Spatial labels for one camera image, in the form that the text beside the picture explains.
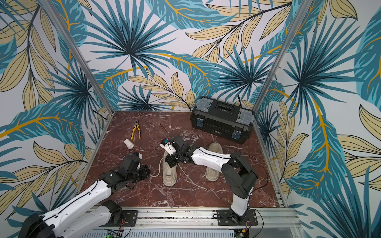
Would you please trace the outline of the beige sneaker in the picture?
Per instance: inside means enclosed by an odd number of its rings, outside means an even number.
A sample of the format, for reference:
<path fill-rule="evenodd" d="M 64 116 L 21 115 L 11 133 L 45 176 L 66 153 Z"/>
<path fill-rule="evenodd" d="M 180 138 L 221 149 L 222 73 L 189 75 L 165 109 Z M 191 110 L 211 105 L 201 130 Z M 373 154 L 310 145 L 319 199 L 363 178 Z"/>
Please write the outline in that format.
<path fill-rule="evenodd" d="M 171 168 L 169 164 L 165 161 L 166 156 L 168 155 L 167 152 L 163 155 L 163 184 L 167 187 L 173 186 L 177 181 L 177 166 L 174 166 Z"/>
<path fill-rule="evenodd" d="M 217 142 L 214 142 L 214 143 L 210 144 L 208 150 L 212 151 L 212 152 L 215 152 L 215 153 L 218 153 L 218 154 L 223 154 L 223 148 Z M 219 171 L 214 170 L 214 169 L 209 168 L 209 167 L 207 167 L 206 170 L 205 170 L 205 177 L 206 177 L 206 179 L 208 181 L 211 181 L 211 182 L 217 181 L 218 178 L 219 178 L 219 174 L 220 174 Z"/>

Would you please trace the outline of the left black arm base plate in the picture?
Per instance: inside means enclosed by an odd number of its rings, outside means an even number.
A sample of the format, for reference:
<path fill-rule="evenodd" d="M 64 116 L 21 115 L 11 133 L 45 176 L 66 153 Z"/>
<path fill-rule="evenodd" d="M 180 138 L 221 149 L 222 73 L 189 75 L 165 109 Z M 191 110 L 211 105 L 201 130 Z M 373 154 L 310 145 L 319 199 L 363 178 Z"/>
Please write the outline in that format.
<path fill-rule="evenodd" d="M 134 227 L 137 222 L 137 210 L 121 210 L 112 213 L 110 220 L 101 227 Z"/>

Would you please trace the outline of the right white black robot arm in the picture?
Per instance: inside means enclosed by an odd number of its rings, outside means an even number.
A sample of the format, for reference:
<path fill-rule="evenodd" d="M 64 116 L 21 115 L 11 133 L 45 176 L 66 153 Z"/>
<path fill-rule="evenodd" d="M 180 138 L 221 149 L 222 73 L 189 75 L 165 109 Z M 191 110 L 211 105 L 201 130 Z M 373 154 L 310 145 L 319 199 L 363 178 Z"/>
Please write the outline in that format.
<path fill-rule="evenodd" d="M 234 194 L 231 212 L 240 219 L 246 215 L 258 174 L 243 155 L 221 154 L 200 146 L 191 147 L 181 136 L 162 140 L 160 147 L 168 153 L 165 161 L 171 168 L 181 162 L 205 166 L 222 173 Z"/>

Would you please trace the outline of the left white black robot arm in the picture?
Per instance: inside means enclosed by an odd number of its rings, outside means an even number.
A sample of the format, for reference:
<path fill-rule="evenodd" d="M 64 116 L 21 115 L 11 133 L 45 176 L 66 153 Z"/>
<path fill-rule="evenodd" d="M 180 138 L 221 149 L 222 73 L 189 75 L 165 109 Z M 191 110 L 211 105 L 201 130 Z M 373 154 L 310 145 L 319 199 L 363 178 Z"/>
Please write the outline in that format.
<path fill-rule="evenodd" d="M 126 221 L 122 208 L 109 199 L 118 190 L 137 184 L 150 175 L 142 155 L 133 152 L 115 168 L 101 174 L 88 189 L 45 214 L 27 217 L 19 232 L 20 238 L 78 238 L 111 223 L 118 226 Z"/>

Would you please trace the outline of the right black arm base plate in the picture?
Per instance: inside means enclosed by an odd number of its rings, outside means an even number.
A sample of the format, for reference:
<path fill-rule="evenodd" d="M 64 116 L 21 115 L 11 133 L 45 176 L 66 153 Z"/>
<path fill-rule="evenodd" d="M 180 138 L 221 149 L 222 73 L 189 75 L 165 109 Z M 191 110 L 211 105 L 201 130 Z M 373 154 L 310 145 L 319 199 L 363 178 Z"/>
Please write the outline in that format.
<path fill-rule="evenodd" d="M 249 209 L 243 216 L 239 216 L 231 209 L 217 210 L 212 216 L 213 219 L 217 219 L 219 226 L 257 226 L 258 220 L 254 209 Z"/>

